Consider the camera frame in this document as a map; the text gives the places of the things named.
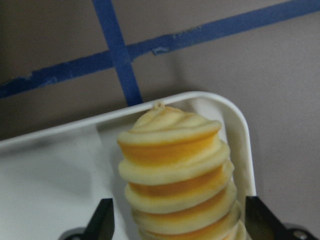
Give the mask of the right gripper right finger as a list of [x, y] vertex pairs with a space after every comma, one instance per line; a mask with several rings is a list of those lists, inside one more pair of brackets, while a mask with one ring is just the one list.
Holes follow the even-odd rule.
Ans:
[[245, 228], [252, 240], [290, 240], [286, 227], [258, 196], [245, 198]]

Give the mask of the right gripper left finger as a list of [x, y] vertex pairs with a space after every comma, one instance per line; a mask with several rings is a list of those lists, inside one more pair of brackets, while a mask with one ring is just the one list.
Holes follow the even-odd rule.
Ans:
[[100, 200], [84, 234], [84, 240], [111, 240], [114, 235], [114, 204], [112, 198]]

